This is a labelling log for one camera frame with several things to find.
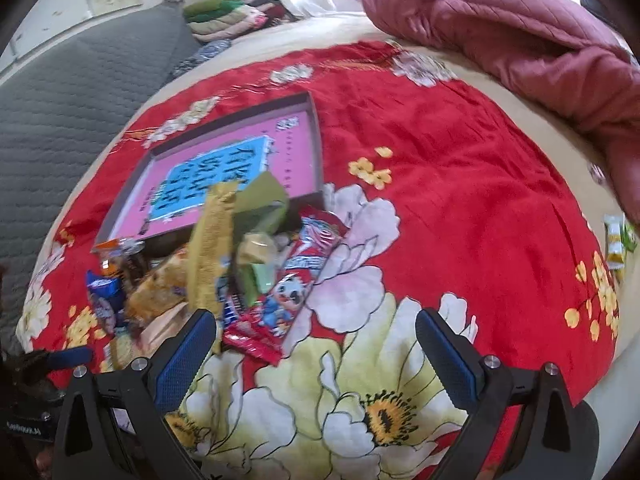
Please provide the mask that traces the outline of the pink quilted blanket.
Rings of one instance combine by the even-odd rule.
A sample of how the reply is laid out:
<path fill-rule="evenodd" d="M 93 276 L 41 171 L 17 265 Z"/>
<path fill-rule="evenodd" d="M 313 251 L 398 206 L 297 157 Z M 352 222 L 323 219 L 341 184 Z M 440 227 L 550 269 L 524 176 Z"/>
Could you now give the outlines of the pink quilted blanket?
<path fill-rule="evenodd" d="M 456 50 L 566 119 L 603 154 L 620 206 L 639 219 L 639 69 L 570 0 L 361 0 L 378 29 Z"/>

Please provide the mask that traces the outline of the grey quilted headboard cover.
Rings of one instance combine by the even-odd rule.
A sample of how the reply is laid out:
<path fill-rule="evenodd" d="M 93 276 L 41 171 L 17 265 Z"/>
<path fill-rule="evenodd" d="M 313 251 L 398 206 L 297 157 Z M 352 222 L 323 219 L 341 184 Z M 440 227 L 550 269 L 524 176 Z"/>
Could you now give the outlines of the grey quilted headboard cover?
<path fill-rule="evenodd" d="M 1 86 L 1 347 L 40 248 L 72 189 L 137 109 L 196 51 L 182 5 L 111 18 L 37 56 Z"/>

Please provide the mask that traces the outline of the red cartoon snack packet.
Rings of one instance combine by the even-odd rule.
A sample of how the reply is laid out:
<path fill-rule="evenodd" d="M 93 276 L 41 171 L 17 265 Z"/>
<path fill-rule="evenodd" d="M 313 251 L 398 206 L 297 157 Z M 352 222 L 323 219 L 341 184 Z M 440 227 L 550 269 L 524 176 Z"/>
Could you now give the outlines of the red cartoon snack packet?
<path fill-rule="evenodd" d="M 254 304 L 224 322 L 225 344 L 271 365 L 282 359 L 285 336 L 302 312 L 333 249 L 347 233 L 335 214 L 311 206 L 302 209 L 300 220 L 298 237 L 280 265 L 274 284 Z"/>

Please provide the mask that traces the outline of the dark blue wafer packet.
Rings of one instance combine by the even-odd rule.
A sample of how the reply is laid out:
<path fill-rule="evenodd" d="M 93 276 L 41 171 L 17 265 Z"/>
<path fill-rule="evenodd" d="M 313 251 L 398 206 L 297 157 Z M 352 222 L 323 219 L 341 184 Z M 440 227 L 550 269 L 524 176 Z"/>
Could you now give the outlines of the dark blue wafer packet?
<path fill-rule="evenodd" d="M 222 305 L 224 328 L 238 322 L 246 310 L 246 304 L 234 279 L 228 276 L 218 278 L 216 296 Z"/>

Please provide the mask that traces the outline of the red floral bedspread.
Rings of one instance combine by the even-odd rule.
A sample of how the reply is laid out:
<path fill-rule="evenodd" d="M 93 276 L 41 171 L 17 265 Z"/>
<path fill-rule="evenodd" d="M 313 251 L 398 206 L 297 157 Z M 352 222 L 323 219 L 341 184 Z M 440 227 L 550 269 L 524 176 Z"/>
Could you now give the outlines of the red floral bedspread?
<path fill-rule="evenodd" d="M 620 307 L 602 250 L 543 151 L 434 58 L 382 42 L 303 50 L 227 70 L 163 100 L 120 137 L 74 200 L 29 286 L 24 349 L 96 349 L 107 330 L 85 276 L 93 240 L 134 166 L 214 119 L 308 92 L 322 194 L 346 226 L 281 361 L 213 354 L 168 422 L 217 476 L 431 477 L 465 421 L 416 340 L 434 308 L 506 364 L 558 364 L 581 401 L 612 363 Z"/>

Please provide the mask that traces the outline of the golden cake packet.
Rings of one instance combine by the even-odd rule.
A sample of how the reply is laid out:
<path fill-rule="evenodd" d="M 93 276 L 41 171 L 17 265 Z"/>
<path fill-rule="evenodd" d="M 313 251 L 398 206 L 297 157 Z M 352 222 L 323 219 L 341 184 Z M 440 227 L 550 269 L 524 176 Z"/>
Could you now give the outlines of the golden cake packet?
<path fill-rule="evenodd" d="M 145 275 L 127 298 L 125 314 L 128 320 L 149 324 L 186 300 L 188 258 L 189 249 L 184 245 Z"/>

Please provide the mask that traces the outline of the dark blue patterned cloth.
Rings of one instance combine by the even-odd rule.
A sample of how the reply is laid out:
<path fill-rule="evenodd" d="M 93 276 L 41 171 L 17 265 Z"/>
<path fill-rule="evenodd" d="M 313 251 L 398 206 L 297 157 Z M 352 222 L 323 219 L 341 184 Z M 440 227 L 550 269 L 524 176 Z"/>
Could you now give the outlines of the dark blue patterned cloth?
<path fill-rule="evenodd" d="M 179 62 L 169 73 L 169 79 L 174 80 L 182 75 L 189 73 L 194 68 L 204 64 L 205 62 L 216 58 L 232 45 L 232 41 L 228 39 L 214 40 L 203 47 L 200 47 L 195 53 Z"/>

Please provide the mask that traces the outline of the grey cardboard tray box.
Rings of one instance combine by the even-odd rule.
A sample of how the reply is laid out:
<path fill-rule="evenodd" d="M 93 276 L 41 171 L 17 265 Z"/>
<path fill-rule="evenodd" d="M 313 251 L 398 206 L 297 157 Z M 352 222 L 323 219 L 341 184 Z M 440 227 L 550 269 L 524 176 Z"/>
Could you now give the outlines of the grey cardboard tray box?
<path fill-rule="evenodd" d="M 94 242 L 133 238 L 154 254 L 168 254 L 189 238 L 212 185 L 246 188 L 264 171 L 288 194 L 288 223 L 300 207 L 324 206 L 321 136 L 310 93 L 244 108 L 151 148 L 120 189 Z"/>

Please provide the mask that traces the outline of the small yellow green packet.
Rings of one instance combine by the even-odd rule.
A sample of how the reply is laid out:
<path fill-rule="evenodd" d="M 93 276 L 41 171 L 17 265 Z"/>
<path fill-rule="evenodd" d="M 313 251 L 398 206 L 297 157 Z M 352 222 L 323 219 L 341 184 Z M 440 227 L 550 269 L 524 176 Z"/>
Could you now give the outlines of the small yellow green packet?
<path fill-rule="evenodd" d="M 606 214 L 603 223 L 606 264 L 612 271 L 623 269 L 628 252 L 634 252 L 638 247 L 636 231 L 623 214 Z"/>

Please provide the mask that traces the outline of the blue cookie packet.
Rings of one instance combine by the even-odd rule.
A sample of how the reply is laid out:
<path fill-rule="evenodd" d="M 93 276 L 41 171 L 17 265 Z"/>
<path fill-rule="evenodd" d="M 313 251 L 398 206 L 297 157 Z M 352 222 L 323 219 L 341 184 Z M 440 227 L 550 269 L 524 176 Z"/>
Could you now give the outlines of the blue cookie packet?
<path fill-rule="evenodd" d="M 86 289 L 93 313 L 107 335 L 114 335 L 116 330 L 126 325 L 125 320 L 125 292 L 122 280 L 115 276 L 109 278 L 86 273 Z"/>

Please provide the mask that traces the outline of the green snack packet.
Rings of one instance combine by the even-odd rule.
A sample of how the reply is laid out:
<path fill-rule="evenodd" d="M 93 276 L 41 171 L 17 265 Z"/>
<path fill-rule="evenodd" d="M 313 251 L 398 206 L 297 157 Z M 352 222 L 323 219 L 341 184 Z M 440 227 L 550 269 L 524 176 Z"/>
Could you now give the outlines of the green snack packet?
<path fill-rule="evenodd" d="M 232 237 L 232 275 L 245 307 L 262 294 L 252 265 L 258 258 L 251 252 L 250 237 L 273 237 L 285 220 L 290 199 L 283 185 L 270 171 L 263 171 L 235 194 Z"/>

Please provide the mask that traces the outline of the orange clear pastry packet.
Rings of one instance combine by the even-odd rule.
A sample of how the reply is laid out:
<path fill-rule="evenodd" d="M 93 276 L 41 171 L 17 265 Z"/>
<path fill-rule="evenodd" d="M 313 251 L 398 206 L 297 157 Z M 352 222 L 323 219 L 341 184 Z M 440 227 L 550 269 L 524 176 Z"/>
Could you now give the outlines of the orange clear pastry packet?
<path fill-rule="evenodd" d="M 148 272 L 143 240 L 113 238 L 94 245 L 91 252 L 98 257 L 103 275 L 121 278 L 131 286 L 136 286 Z"/>

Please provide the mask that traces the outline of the stack of folded clothes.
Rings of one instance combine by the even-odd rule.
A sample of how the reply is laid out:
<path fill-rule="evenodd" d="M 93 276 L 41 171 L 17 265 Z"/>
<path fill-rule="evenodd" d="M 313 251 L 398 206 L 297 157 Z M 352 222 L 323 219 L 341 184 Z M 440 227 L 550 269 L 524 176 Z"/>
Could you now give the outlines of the stack of folded clothes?
<path fill-rule="evenodd" d="M 297 21 L 280 0 L 198 0 L 183 8 L 183 17 L 200 44 Z"/>

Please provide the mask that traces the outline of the yellow snack packet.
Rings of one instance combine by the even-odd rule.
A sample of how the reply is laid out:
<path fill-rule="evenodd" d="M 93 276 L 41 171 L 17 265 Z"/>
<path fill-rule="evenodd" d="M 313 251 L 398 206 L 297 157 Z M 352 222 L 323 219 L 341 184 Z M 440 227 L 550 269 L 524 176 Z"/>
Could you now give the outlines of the yellow snack packet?
<path fill-rule="evenodd" d="M 230 266 L 236 192 L 236 181 L 220 182 L 209 188 L 188 247 L 186 294 L 189 306 L 192 310 L 209 310 L 216 318 L 222 312 L 217 283 Z"/>

